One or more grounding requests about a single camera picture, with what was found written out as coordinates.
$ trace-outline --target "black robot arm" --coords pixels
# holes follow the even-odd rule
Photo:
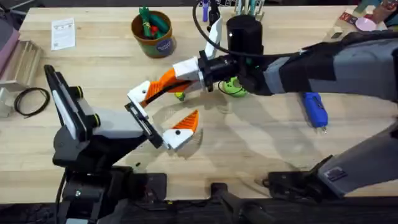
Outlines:
[[[199,59],[208,90],[213,82],[237,76],[243,88],[256,95],[351,93],[398,100],[397,33],[352,33],[339,42],[315,44],[294,54],[261,57],[258,37],[262,28],[254,18],[234,17],[227,22],[227,29],[229,54],[209,61],[201,54]],[[217,66],[216,61],[225,63]],[[324,159],[310,171],[271,172],[263,184],[273,197],[321,202],[398,179],[397,126],[393,124],[339,156]]]

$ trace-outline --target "black mount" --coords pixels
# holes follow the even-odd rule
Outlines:
[[[225,183],[212,183],[210,189],[211,197],[221,202],[231,223],[279,223],[266,212],[261,204],[253,200],[241,199],[229,193]]]
[[[147,203],[164,200],[165,174],[134,174],[131,167],[112,167],[111,170],[89,175],[67,172],[62,203],[57,214],[60,223],[68,219],[96,223],[115,211],[123,199]]]
[[[336,200],[339,197],[330,190],[319,178],[318,170],[332,156],[318,163],[310,171],[270,172],[262,181],[269,189],[272,198],[284,200],[311,199],[317,203],[323,200]]]

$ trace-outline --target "black cable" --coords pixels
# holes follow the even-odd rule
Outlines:
[[[191,82],[192,82],[192,81],[190,81],[190,80],[185,80],[185,81],[183,81],[183,82],[179,82],[179,83],[174,83],[174,84],[168,85],[168,86],[166,86],[165,88],[163,88],[162,90],[160,90],[159,92],[157,92],[156,94],[154,94],[153,96],[151,96],[148,100],[145,101],[145,103],[148,105],[148,104],[151,103],[152,101],[158,99],[160,96],[162,96],[162,95],[163,95],[164,93],[166,93],[167,91],[170,91],[170,90],[172,90],[172,89],[174,89],[174,88],[177,88],[177,87],[179,87],[179,86],[182,86],[182,85],[189,84],[189,83],[191,83]]]
[[[274,54],[274,55],[261,55],[261,54],[247,54],[247,53],[242,53],[242,52],[235,52],[232,50],[228,50],[225,49],[223,47],[220,47],[218,44],[214,43],[212,40],[210,40],[210,38],[205,34],[205,32],[201,29],[199,22],[198,22],[198,18],[197,18],[197,7],[199,5],[199,3],[201,2],[201,0],[198,0],[197,3],[194,5],[194,7],[192,8],[192,17],[193,17],[193,22],[195,23],[195,26],[197,27],[199,33],[201,34],[201,36],[207,41],[209,42],[209,44],[211,44],[215,49],[220,50],[224,53],[227,54],[231,54],[231,55],[237,55],[237,56],[241,56],[241,57],[260,57],[260,58],[280,58],[280,57],[290,57],[292,55],[294,55],[295,53],[289,53],[289,54]]]
[[[219,90],[220,92],[224,93],[224,94],[227,94],[227,95],[232,96],[232,95],[237,94],[237,93],[239,93],[240,91],[244,90],[243,87],[241,87],[240,90],[238,90],[238,91],[236,91],[236,92],[234,92],[234,93],[227,93],[227,92],[225,92],[225,91],[220,87],[220,83],[221,83],[221,82],[223,82],[223,81],[219,81],[219,82],[218,82],[217,87],[218,87],[218,90]]]
[[[63,185],[65,184],[65,179],[67,178],[67,170],[63,170],[60,185],[58,186],[57,196],[55,197],[55,213],[54,213],[54,224],[58,224],[58,211],[60,208],[61,194]]]
[[[28,93],[30,93],[32,91],[40,91],[41,94],[43,94],[44,97],[45,97],[44,103],[43,103],[42,106],[40,106],[39,109],[37,109],[37,110],[35,110],[35,111],[31,112],[31,113],[23,113],[20,110],[19,105],[20,105],[23,97],[26,96],[26,94],[28,94]],[[28,89],[22,91],[20,94],[18,94],[17,98],[14,101],[14,109],[15,109],[15,111],[17,113],[19,113],[21,115],[24,115],[25,118],[30,118],[31,116],[34,116],[34,115],[37,115],[37,114],[41,113],[47,107],[47,105],[49,105],[49,102],[50,102],[50,93],[47,90],[45,90],[43,88],[39,88],[39,87],[32,87],[32,88],[28,88]]]

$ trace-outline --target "pen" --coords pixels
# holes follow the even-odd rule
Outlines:
[[[203,0],[203,22],[207,22],[208,9],[209,9],[209,0]]]

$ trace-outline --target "wooden tabletop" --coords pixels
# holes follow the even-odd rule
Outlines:
[[[321,41],[345,8],[265,7],[265,52],[294,52]],[[167,58],[151,59],[142,53],[130,31],[137,8],[31,9],[21,38],[32,39],[45,52],[35,86],[48,88],[42,66],[51,64],[70,85],[83,87],[90,105],[123,110],[131,88],[158,79],[173,63],[198,55],[205,46],[190,7],[151,9],[166,13],[172,21],[177,49]],[[223,46],[232,10],[221,9]],[[76,47],[52,52],[51,21],[70,17],[75,18]],[[140,162],[139,172],[165,172],[168,199],[206,198],[212,182],[226,182],[240,197],[268,197],[256,179],[275,170],[310,169],[324,157],[382,131],[397,114],[395,103],[377,98],[337,94],[322,98],[330,117],[327,134],[317,134],[308,125],[296,94],[232,98],[219,91],[198,91],[184,103],[173,94],[164,95],[146,108],[154,122],[168,128],[199,109],[201,130],[177,152],[155,149],[146,142],[118,164]],[[40,94],[32,94],[22,109],[32,110],[42,100]],[[62,169],[52,164],[52,143],[59,128],[53,102],[28,119],[17,113],[0,119],[0,203],[55,200]],[[398,182],[390,182],[350,195],[398,195],[397,189]]]

